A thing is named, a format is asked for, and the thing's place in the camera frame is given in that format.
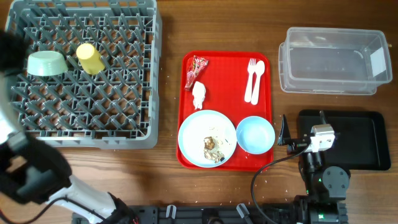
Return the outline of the light blue plastic bowl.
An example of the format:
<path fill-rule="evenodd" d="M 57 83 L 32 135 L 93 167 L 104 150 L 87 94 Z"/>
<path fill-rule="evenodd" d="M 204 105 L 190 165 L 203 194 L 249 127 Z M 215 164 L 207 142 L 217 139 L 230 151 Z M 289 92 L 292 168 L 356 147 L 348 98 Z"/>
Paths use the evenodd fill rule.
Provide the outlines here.
<path fill-rule="evenodd" d="M 244 151 L 250 154 L 264 154 L 274 145 L 275 131 L 265 118 L 249 116 L 238 124 L 236 137 Z"/>

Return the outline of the green plastic bowl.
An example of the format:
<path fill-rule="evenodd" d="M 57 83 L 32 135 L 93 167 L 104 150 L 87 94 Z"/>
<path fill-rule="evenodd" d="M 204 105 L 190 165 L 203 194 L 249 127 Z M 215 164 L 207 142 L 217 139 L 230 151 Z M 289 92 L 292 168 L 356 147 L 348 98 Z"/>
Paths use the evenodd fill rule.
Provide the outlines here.
<path fill-rule="evenodd" d="M 68 71 L 64 56 L 56 51 L 38 51 L 29 55 L 27 73 L 40 77 L 60 75 Z"/>

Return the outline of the white plastic fork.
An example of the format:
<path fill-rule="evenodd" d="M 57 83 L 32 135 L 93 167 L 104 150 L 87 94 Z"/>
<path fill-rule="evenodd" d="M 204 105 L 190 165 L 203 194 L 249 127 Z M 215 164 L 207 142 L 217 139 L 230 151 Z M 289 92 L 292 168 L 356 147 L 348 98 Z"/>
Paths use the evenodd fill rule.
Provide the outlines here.
<path fill-rule="evenodd" d="M 256 59 L 251 58 L 249 60 L 248 63 L 248 81 L 246 84 L 246 90 L 245 90 L 245 94 L 244 94 L 244 101 L 246 103 L 251 101 L 251 96 L 252 96 L 252 77 L 254 75 L 255 72 L 255 68 L 256 68 Z"/>

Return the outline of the yellow plastic cup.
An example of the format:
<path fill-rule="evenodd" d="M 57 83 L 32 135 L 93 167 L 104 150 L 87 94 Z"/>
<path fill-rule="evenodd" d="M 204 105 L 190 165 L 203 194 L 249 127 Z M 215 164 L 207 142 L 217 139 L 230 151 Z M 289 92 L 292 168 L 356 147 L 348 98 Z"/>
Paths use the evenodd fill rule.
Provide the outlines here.
<path fill-rule="evenodd" d="M 96 75 L 105 69 L 101 54 L 89 43 L 81 44 L 76 50 L 76 56 L 84 71 L 90 75 Z"/>

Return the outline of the white tissue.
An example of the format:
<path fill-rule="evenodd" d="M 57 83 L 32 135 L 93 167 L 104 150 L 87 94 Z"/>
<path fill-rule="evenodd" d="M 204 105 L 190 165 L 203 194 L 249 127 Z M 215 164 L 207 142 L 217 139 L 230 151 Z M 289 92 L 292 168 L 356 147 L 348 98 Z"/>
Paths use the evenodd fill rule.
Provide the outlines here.
<path fill-rule="evenodd" d="M 204 84 L 200 82 L 195 82 L 192 89 L 192 95 L 193 95 L 193 105 L 195 109 L 201 110 L 203 108 L 203 102 L 205 100 L 205 95 L 206 95 L 206 88 Z"/>

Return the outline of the red snack wrapper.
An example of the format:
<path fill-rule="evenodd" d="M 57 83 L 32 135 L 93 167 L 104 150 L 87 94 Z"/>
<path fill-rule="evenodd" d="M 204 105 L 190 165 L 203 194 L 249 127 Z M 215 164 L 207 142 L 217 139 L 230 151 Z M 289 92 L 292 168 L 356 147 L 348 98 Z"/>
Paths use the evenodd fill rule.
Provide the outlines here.
<path fill-rule="evenodd" d="M 207 67 L 208 60 L 204 57 L 194 55 L 188 70 L 186 72 L 186 83 L 184 89 L 189 91 L 197 76 Z"/>

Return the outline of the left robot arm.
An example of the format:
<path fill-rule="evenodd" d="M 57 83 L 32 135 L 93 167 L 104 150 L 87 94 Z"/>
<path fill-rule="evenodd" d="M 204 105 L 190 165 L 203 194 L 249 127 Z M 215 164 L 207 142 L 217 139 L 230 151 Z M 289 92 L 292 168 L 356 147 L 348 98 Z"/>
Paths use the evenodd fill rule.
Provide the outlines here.
<path fill-rule="evenodd" d="M 72 174 L 52 146 L 24 131 L 11 106 L 11 84 L 21 73 L 28 44 L 1 31 L 1 192 L 19 204 L 58 205 L 89 223 L 139 223 L 121 199 L 96 190 Z"/>

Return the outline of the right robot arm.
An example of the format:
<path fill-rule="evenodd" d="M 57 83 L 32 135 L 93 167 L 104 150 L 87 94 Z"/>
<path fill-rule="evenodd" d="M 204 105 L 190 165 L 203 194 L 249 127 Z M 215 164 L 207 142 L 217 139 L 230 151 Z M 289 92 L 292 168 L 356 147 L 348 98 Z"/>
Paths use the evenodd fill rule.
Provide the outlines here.
<path fill-rule="evenodd" d="M 298 195 L 289 206 L 290 223 L 348 223 L 346 191 L 350 172 L 340 166 L 327 166 L 323 153 L 331 149 L 336 133 L 320 112 L 321 124 L 310 133 L 291 138 L 287 118 L 282 117 L 277 144 L 287 146 L 287 154 L 299 157 L 299 172 L 305 183 L 306 195 Z"/>

